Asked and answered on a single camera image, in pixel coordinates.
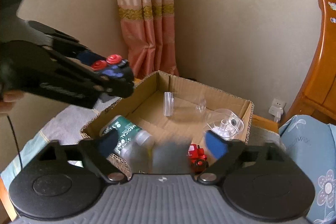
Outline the person left hand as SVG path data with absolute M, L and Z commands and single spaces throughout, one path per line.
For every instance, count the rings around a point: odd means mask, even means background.
M 25 96 L 20 90 L 11 90 L 6 92 L 0 102 L 1 116 L 7 115 L 15 106 L 15 104 Z

